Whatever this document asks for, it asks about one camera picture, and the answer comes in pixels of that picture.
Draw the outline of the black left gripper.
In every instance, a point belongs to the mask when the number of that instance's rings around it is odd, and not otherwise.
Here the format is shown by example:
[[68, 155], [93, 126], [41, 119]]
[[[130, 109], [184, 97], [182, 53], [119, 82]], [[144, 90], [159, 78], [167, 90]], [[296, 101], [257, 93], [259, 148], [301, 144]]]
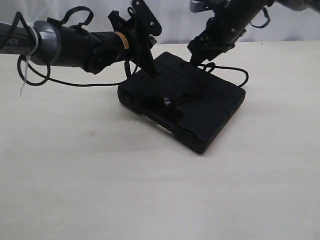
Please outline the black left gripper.
[[151, 53], [151, 48], [156, 44], [156, 36], [148, 35], [138, 37], [137, 31], [130, 24], [129, 20], [120, 16], [119, 12], [113, 10], [108, 16], [113, 30], [122, 41], [122, 59], [129, 60], [139, 65], [139, 67], [155, 77], [159, 73], [156, 69], [155, 61]]

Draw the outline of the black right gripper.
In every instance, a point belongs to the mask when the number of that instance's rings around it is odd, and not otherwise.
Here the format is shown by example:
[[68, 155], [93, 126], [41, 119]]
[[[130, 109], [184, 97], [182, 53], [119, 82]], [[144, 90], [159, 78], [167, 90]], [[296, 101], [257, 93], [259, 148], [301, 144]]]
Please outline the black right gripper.
[[212, 61], [222, 53], [233, 49], [236, 41], [237, 35], [235, 29], [218, 32], [214, 35], [203, 31], [187, 45], [191, 53], [189, 63], [192, 66], [199, 66], [205, 60]]

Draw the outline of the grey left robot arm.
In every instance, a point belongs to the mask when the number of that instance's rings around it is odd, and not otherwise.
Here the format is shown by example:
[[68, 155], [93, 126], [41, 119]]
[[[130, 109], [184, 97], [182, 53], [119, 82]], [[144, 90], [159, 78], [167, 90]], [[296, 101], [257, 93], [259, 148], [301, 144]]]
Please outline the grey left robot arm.
[[94, 75], [117, 62], [133, 62], [155, 74], [151, 48], [162, 26], [150, 10], [127, 10], [130, 19], [113, 10], [108, 15], [113, 30], [100, 32], [84, 29], [94, 16], [85, 6], [68, 10], [61, 20], [49, 17], [32, 25], [18, 11], [11, 24], [0, 24], [0, 52], [47, 68], [81, 68]]

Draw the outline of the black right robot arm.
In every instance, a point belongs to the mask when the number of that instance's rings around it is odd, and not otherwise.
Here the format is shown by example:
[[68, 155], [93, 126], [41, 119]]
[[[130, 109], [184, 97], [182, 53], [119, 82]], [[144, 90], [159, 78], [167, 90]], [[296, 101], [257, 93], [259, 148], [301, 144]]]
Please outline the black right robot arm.
[[191, 0], [189, 9], [192, 13], [213, 11], [214, 16], [207, 20], [205, 29], [189, 42], [190, 64], [199, 66], [233, 49], [248, 25], [265, 28], [271, 21], [267, 8], [274, 3], [296, 12], [306, 9], [320, 11], [318, 0]]

